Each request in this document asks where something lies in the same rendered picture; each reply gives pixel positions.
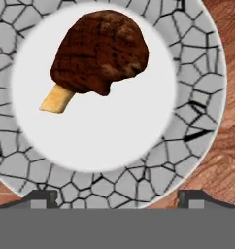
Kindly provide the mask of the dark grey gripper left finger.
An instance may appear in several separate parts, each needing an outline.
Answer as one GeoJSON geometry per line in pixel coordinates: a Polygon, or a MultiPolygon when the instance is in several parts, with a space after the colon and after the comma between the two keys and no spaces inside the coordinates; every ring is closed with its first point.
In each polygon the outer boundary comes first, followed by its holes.
{"type": "Polygon", "coordinates": [[[0,209],[55,209],[58,207],[56,200],[57,191],[55,190],[35,190],[20,200],[0,205],[0,209]]]}

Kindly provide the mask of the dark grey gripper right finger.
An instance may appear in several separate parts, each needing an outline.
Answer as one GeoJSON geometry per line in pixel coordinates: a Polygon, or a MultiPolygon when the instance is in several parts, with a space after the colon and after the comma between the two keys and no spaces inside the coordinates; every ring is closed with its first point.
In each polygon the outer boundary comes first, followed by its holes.
{"type": "Polygon", "coordinates": [[[178,191],[178,207],[184,209],[235,209],[234,204],[212,198],[202,190],[178,191]]]}

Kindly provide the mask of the white plate with cracked rim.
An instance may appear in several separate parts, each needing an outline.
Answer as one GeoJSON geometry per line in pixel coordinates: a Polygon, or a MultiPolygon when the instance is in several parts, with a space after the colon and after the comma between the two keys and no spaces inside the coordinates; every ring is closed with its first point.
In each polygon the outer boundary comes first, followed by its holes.
{"type": "Polygon", "coordinates": [[[61,208],[144,208],[196,169],[217,136],[226,65],[203,0],[0,0],[0,181],[54,191],[61,208]],[[40,110],[50,67],[84,14],[112,9],[141,27],[146,71],[107,96],[40,110]]]}

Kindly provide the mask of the brown steak with bone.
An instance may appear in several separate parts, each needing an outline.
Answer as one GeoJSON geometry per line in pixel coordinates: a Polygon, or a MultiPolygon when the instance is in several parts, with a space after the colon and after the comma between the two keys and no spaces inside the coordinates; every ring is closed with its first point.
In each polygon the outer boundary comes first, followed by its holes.
{"type": "Polygon", "coordinates": [[[86,14],[68,30],[50,69],[54,87],[40,106],[61,114],[79,93],[110,93],[113,82],[145,71],[149,49],[138,24],[112,11],[86,14]]]}

